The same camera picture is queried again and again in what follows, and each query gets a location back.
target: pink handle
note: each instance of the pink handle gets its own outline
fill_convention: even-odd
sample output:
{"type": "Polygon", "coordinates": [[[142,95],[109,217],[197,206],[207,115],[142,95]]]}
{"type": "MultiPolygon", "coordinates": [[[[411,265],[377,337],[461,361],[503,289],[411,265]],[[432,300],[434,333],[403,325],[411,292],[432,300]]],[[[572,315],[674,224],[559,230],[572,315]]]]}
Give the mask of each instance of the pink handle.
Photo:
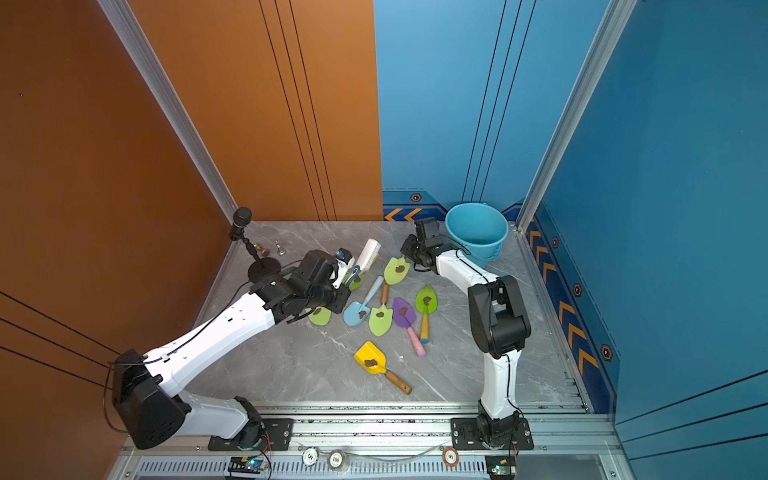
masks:
{"type": "Polygon", "coordinates": [[[413,328],[408,327],[408,334],[411,336],[411,343],[413,343],[413,348],[416,350],[416,355],[418,355],[419,358],[426,356],[427,351],[424,350],[422,341],[416,336],[416,332],[413,331],[413,328]]]}

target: aluminum frame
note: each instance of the aluminum frame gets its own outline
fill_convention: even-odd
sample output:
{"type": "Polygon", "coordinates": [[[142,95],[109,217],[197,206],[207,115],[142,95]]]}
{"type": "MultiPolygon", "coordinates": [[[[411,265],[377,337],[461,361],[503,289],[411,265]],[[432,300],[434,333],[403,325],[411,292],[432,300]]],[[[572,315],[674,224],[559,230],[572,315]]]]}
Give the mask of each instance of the aluminum frame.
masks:
{"type": "MultiPolygon", "coordinates": [[[[294,406],[275,405],[274,412],[294,409],[294,406]]],[[[468,413],[467,407],[462,404],[455,404],[455,411],[445,411],[442,413],[428,414],[403,414],[396,412],[397,407],[393,407],[389,412],[378,409],[377,413],[371,414],[339,414],[339,413],[316,413],[311,408],[306,409],[309,413],[297,413],[288,415],[293,418],[293,437],[290,449],[287,452],[274,452],[273,460],[275,462],[291,463],[298,465],[302,451],[306,447],[318,448],[321,452],[329,452],[332,449],[342,449],[345,452],[360,455],[374,455],[383,457],[410,456],[414,453],[424,452],[433,449],[426,455],[416,458],[413,464],[431,462],[439,464],[442,460],[440,455],[441,446],[451,445],[451,418],[467,417],[471,418],[476,412],[468,413]]],[[[285,416],[264,414],[265,418],[285,416]]],[[[606,478],[619,478],[620,480],[631,480],[631,470],[628,467],[624,457],[621,444],[614,431],[613,425],[606,415],[588,415],[588,414],[538,414],[526,413],[526,418],[531,426],[536,448],[530,451],[520,452],[519,455],[596,455],[602,463],[603,470],[606,472],[606,478]]],[[[232,452],[209,452],[206,450],[208,437],[178,437],[172,438],[153,449],[139,451],[128,439],[123,447],[114,467],[110,479],[130,478],[139,472],[145,462],[169,462],[175,460],[178,465],[193,464],[195,462],[210,462],[217,459],[227,460],[227,457],[242,455],[239,450],[232,452]]],[[[480,462],[485,455],[492,455],[490,451],[464,451],[461,452],[463,462],[480,462]]],[[[180,472],[174,466],[174,470],[168,475],[174,476],[179,472],[184,477],[188,476],[210,476],[220,475],[219,470],[198,471],[190,474],[189,468],[180,472]]],[[[403,472],[388,472],[376,470],[373,465],[368,473],[373,473],[377,478],[387,476],[390,478],[412,478],[414,476],[435,477],[437,471],[420,471],[408,469],[403,472]]],[[[480,476],[487,478],[487,475],[481,473],[480,468],[470,468],[462,471],[464,478],[468,476],[480,476]]],[[[273,478],[297,478],[301,473],[301,478],[309,478],[315,475],[331,475],[332,472],[312,470],[289,470],[285,475],[278,475],[283,472],[276,471],[273,478]]],[[[455,477],[457,472],[450,471],[444,473],[443,477],[455,477]]]]}
{"type": "Polygon", "coordinates": [[[518,242],[518,245],[523,249],[523,251],[528,252],[524,255],[525,266],[528,268],[528,272],[531,274],[531,278],[533,279],[532,286],[536,292],[538,304],[541,307],[541,314],[544,316],[544,320],[549,325],[550,332],[553,332],[553,336],[556,337],[553,339],[555,347],[558,349],[558,353],[563,359],[563,363],[568,369],[570,377],[576,382],[576,388],[578,389],[581,400],[584,402],[584,407],[586,408],[587,412],[594,412],[592,401],[589,399],[589,395],[587,394],[587,387],[584,385],[584,380],[581,378],[581,374],[579,373],[576,362],[574,361],[573,355],[571,354],[571,347],[568,345],[568,341],[565,339],[565,335],[560,334],[562,331],[562,326],[560,325],[560,320],[558,319],[558,313],[554,311],[552,302],[549,300],[549,292],[547,291],[547,287],[544,285],[544,280],[541,278],[541,274],[538,271],[538,266],[536,265],[536,259],[533,256],[533,252],[531,252],[531,249],[528,247],[528,241],[525,239],[525,232],[515,231],[515,240],[518,242]]]}
{"type": "Polygon", "coordinates": [[[227,184],[224,183],[219,169],[208,153],[203,139],[200,138],[174,86],[165,74],[152,45],[141,30],[127,0],[98,0],[98,3],[152,91],[155,100],[163,109],[179,140],[187,149],[205,184],[216,198],[221,211],[228,220],[231,219],[232,214],[237,210],[237,203],[227,184]]]}
{"type": "Polygon", "coordinates": [[[518,231],[525,232],[528,228],[636,3],[637,0],[611,0],[605,9],[598,33],[594,36],[558,126],[554,129],[528,194],[525,195],[525,201],[516,222],[518,231]]]}

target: orange wall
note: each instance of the orange wall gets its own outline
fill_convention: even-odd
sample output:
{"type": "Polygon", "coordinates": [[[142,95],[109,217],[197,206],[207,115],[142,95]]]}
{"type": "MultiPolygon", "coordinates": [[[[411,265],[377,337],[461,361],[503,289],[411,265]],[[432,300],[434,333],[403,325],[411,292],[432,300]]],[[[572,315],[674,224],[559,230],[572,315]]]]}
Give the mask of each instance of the orange wall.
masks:
{"type": "Polygon", "coordinates": [[[0,318],[76,352],[0,322],[0,476],[103,478],[127,438],[101,416],[104,364],[189,329],[228,222],[97,2],[0,18],[0,291],[109,347],[0,296],[0,318]]]}
{"type": "Polygon", "coordinates": [[[372,0],[130,5],[254,219],[381,219],[372,0]]]}

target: blue bucket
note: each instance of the blue bucket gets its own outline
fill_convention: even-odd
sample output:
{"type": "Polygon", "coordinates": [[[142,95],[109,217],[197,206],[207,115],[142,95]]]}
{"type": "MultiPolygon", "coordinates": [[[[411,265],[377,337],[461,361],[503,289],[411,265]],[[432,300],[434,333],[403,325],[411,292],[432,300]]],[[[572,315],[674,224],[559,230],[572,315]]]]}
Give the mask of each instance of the blue bucket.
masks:
{"type": "Polygon", "coordinates": [[[445,215],[448,235],[469,250],[477,266],[496,260],[509,235],[509,223],[501,212],[486,204],[459,204],[445,215]]]}

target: scrub brush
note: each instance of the scrub brush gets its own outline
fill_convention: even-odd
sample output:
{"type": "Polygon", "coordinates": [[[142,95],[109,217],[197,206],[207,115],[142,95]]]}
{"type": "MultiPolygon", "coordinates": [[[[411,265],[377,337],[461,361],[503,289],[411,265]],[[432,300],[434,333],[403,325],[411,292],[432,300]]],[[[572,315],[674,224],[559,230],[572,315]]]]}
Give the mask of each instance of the scrub brush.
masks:
{"type": "Polygon", "coordinates": [[[379,258],[379,250],[381,250],[381,247],[382,247],[382,244],[377,242],[373,238],[368,239],[368,241],[366,242],[366,245],[362,249],[360,256],[357,258],[355,267],[352,269],[349,276],[347,277],[347,281],[346,281],[347,286],[349,286],[352,283],[352,281],[354,281],[356,276],[366,272],[371,267],[371,265],[373,265],[373,262],[375,262],[376,259],[379,258]]]}

